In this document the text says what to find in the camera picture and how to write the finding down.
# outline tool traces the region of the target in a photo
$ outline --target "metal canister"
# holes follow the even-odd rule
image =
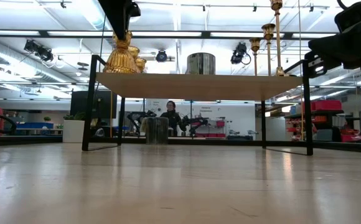
[[[168,144],[168,118],[144,118],[146,144]]]
[[[186,74],[215,75],[215,56],[209,53],[194,53],[187,57]]]

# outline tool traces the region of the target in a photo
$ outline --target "brass candlestick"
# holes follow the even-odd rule
[[[254,52],[255,76],[257,76],[258,69],[257,69],[257,64],[256,64],[256,55],[257,55],[257,51],[260,49],[261,39],[254,37],[254,38],[250,39],[250,42],[251,42],[251,50]]]
[[[284,70],[281,66],[281,52],[280,52],[280,9],[283,7],[283,0],[270,0],[271,8],[274,10],[276,16],[276,41],[278,47],[278,67],[276,69],[276,76],[285,76]]]
[[[271,47],[271,40],[273,38],[273,31],[276,25],[274,24],[266,24],[262,26],[263,30],[263,38],[266,40],[267,49],[268,49],[268,74],[269,76],[272,75],[272,68],[270,65],[270,47]]]
[[[135,60],[135,63],[136,63],[136,66],[138,67],[138,69],[141,71],[141,73],[144,73],[143,70],[146,66],[146,59],[138,57]]]
[[[128,50],[131,43],[132,33],[126,33],[125,40],[119,40],[117,36],[113,36],[117,43],[117,48],[110,54],[103,72],[107,73],[140,73],[135,64],[135,59]]]
[[[133,57],[133,60],[136,61],[136,59],[138,58],[138,54],[139,54],[140,50],[137,47],[129,46],[128,51],[131,53],[131,55]]]

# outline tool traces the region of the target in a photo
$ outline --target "gray floor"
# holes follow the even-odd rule
[[[0,223],[361,223],[361,153],[314,153],[0,147]]]

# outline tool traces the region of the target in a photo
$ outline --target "white planter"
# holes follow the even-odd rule
[[[82,143],[84,121],[65,120],[63,124],[64,143]]]

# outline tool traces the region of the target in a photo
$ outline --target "ceiling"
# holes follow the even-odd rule
[[[1,69],[2,66],[0,66],[3,72],[11,70],[10,67],[18,67],[22,63],[28,63],[27,61],[30,59],[35,62],[29,61],[32,64],[29,69],[34,71],[34,75],[37,75],[31,77],[36,82],[87,82],[90,72],[89,67],[87,67],[88,70],[80,71],[78,69],[80,66],[77,63],[90,64],[92,54],[101,54],[104,60],[108,58],[114,44],[113,40],[107,35],[105,38],[99,38],[98,36],[82,38],[82,35],[79,37],[71,36],[71,38],[31,38],[21,34],[13,35],[15,31],[10,31],[112,30],[110,23],[105,21],[104,12],[97,0],[65,1],[66,8],[63,8],[60,2],[62,1],[0,0],[0,30],[5,30],[5,33],[0,35],[0,53],[6,56],[16,56],[18,59],[9,62],[4,69]],[[136,2],[141,9],[142,16],[130,23],[130,30],[260,33],[262,25],[274,23],[274,11],[270,9],[270,1],[140,0]],[[314,33],[318,37],[322,33],[337,33],[338,29],[334,23],[334,16],[341,11],[341,8],[338,7],[336,1],[285,0],[283,2],[284,7],[280,10],[280,32],[294,33],[296,37],[293,40],[282,40],[280,44],[281,63],[283,68],[287,68],[298,62],[304,57],[304,54],[309,52],[308,41],[306,39],[298,40],[298,32]],[[346,5],[354,2],[357,1],[344,0]],[[24,50],[24,45],[29,39],[52,49],[55,55],[54,62],[42,65],[36,56],[29,55]],[[250,65],[232,65],[230,63],[232,52],[239,42],[246,42],[248,48],[250,46],[247,37],[240,39],[140,38],[133,39],[131,45],[140,49],[140,57],[148,59],[146,64],[146,72],[148,73],[176,73],[177,70],[184,73],[187,69],[186,58],[188,55],[196,52],[208,52],[216,56],[217,75],[252,75],[254,73],[253,63]],[[154,56],[158,50],[165,50],[168,56],[171,56],[174,60],[157,63]],[[27,60],[20,62],[22,57],[27,58]],[[276,66],[276,42],[273,41],[271,47],[272,73],[274,73]],[[16,73],[21,74],[22,71],[17,69]],[[291,73],[300,75],[301,71],[298,67]],[[261,49],[258,54],[258,74],[268,74],[267,49],[264,41],[261,41]],[[332,78],[341,76],[343,78],[339,78],[336,82],[328,82]],[[325,78],[320,77],[313,80],[312,85],[323,85],[326,82],[328,82],[326,85],[353,85],[353,82],[360,81],[360,71],[352,73],[337,68],[331,71],[329,75],[326,75]],[[86,87],[81,86],[78,89],[86,89]],[[295,90],[291,93],[298,94],[298,91]],[[312,94],[314,95],[316,91],[321,91],[320,94],[326,95],[339,91],[339,89],[312,90]]]

